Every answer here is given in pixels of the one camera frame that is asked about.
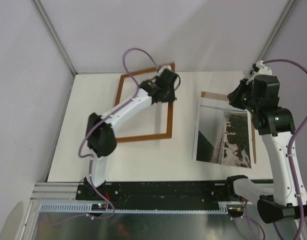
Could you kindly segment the wooden picture frame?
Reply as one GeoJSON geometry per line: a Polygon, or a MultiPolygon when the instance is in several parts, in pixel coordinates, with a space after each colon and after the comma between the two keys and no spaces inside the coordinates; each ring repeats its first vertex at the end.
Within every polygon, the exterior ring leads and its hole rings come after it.
{"type": "MultiPolygon", "coordinates": [[[[155,67],[131,72],[136,81],[153,78],[155,67]]],[[[135,93],[135,83],[127,73],[120,76],[114,106],[135,93]]],[[[172,138],[174,103],[154,103],[126,121],[115,133],[118,143],[130,143],[172,138]]]]}

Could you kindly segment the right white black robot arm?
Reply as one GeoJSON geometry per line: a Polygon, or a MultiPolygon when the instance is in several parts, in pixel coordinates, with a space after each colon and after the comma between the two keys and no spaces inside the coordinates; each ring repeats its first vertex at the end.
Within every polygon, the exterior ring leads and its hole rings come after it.
{"type": "Polygon", "coordinates": [[[279,104],[280,83],[276,76],[260,74],[252,80],[243,78],[228,94],[229,104],[248,110],[251,122],[267,150],[273,190],[266,190],[245,175],[226,179],[224,195],[230,201],[239,197],[253,203],[266,224],[307,217],[307,192],[298,166],[293,115],[279,104]]]}

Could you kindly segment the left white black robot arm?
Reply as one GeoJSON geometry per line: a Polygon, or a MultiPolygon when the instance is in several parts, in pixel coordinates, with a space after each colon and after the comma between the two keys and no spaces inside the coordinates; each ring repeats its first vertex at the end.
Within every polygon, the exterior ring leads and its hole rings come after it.
{"type": "Polygon", "coordinates": [[[95,112],[88,117],[85,137],[79,147],[80,158],[90,157],[86,193],[93,200],[100,199],[104,194],[107,158],[118,144],[117,130],[140,111],[156,103],[172,103],[176,98],[175,91],[181,78],[169,67],[160,68],[156,75],[136,83],[136,91],[125,101],[119,103],[102,115],[95,112]]]}

